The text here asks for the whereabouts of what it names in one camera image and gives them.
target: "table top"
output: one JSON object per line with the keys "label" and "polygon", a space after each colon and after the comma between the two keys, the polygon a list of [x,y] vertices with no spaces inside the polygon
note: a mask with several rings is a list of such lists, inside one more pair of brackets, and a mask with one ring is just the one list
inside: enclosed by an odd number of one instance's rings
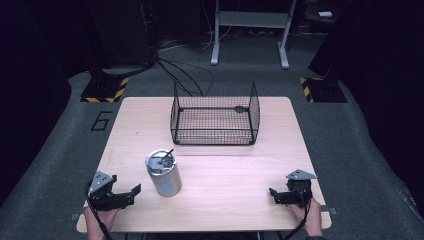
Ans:
{"label": "table top", "polygon": [[[257,141],[249,146],[174,145],[170,131],[172,97],[129,97],[122,102],[99,164],[117,175],[114,193],[141,183],[135,204],[122,210],[113,232],[198,232],[289,230],[297,221],[287,207],[275,204],[268,188],[288,191],[287,174],[315,173],[293,107],[285,97],[259,97]],[[174,149],[182,188],[160,196],[144,159],[160,148]],[[325,205],[318,180],[314,198]],[[323,228],[331,225],[322,212]],[[77,230],[86,232],[80,217]]]}

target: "stainless steel cup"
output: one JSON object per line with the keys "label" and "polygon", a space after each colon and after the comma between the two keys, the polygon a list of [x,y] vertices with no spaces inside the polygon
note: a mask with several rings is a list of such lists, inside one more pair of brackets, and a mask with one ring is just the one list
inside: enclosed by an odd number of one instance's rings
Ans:
{"label": "stainless steel cup", "polygon": [[147,172],[159,195],[172,197],[182,186],[175,156],[166,149],[151,152],[146,160]]}

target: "metal frame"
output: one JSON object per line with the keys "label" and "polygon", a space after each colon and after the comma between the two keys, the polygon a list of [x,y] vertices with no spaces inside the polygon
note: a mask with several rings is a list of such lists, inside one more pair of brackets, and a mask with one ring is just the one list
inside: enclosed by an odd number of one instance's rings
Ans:
{"label": "metal frame", "polygon": [[239,27],[263,27],[263,28],[284,28],[281,41],[278,42],[278,51],[280,53],[281,67],[289,68],[285,45],[293,18],[294,8],[297,0],[292,0],[288,13],[259,13],[259,12],[230,12],[220,11],[219,0],[215,5],[215,43],[212,51],[211,64],[218,64],[219,57],[219,26],[239,26]]}

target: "hand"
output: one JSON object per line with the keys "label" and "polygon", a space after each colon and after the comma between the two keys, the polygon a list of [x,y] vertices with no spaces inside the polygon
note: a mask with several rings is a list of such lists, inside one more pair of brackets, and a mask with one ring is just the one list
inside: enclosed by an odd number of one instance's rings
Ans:
{"label": "hand", "polygon": [[[115,217],[121,209],[112,209],[109,211],[98,211],[100,221],[102,221],[106,229],[110,231],[112,229],[113,223],[115,222]],[[88,240],[103,240],[105,236],[102,230],[99,227],[99,223],[91,212],[90,208],[86,207],[84,210],[85,222],[87,224],[87,239]]]}
{"label": "hand", "polygon": [[[305,217],[305,209],[298,207],[295,204],[288,205],[293,211],[296,219],[300,222]],[[322,233],[322,219],[321,219],[321,204],[314,198],[311,198],[309,213],[306,218],[304,227],[308,236],[323,236]]]}

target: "black wire basket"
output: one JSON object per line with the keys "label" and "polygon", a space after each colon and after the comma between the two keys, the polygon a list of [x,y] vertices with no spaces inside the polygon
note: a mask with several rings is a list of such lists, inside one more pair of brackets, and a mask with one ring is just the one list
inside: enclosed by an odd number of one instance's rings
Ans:
{"label": "black wire basket", "polygon": [[171,134],[181,145],[253,145],[260,108],[255,82],[175,82]]}

